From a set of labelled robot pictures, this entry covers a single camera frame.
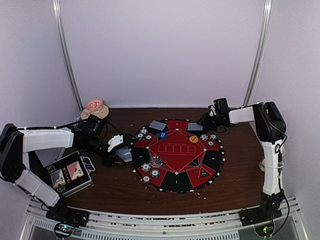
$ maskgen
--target red and black mat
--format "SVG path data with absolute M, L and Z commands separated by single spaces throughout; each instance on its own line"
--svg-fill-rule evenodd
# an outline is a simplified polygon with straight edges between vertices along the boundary
M 189 120 L 153 121 L 135 137 L 133 172 L 162 192 L 185 193 L 211 184 L 225 163 L 217 136 Z

